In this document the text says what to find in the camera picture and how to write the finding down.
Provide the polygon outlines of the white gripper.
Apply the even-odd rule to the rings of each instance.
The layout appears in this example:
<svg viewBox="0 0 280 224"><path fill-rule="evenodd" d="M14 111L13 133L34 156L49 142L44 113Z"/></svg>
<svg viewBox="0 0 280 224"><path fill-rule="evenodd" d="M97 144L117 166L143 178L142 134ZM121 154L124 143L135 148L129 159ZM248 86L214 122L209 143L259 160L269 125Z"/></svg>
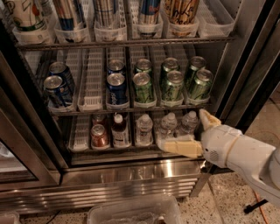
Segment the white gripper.
<svg viewBox="0 0 280 224"><path fill-rule="evenodd" d="M167 138L158 139L157 147L189 158L200 157L203 148L203 156L208 162L231 169L245 179L257 178L276 147L221 125L221 120L203 108L199 110L199 118L205 130L201 143L193 139Z"/></svg>

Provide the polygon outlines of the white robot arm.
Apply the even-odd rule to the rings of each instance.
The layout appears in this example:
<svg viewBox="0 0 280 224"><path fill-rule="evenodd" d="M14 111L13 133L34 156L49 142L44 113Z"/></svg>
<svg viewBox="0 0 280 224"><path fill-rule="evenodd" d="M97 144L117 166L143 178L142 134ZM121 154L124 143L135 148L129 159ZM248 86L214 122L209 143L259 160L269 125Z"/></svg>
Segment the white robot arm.
<svg viewBox="0 0 280 224"><path fill-rule="evenodd" d="M189 158L202 156L220 168L237 172L264 199L280 207L280 149L223 124L203 108L199 118L203 126L199 141L192 135L160 137L158 148Z"/></svg>

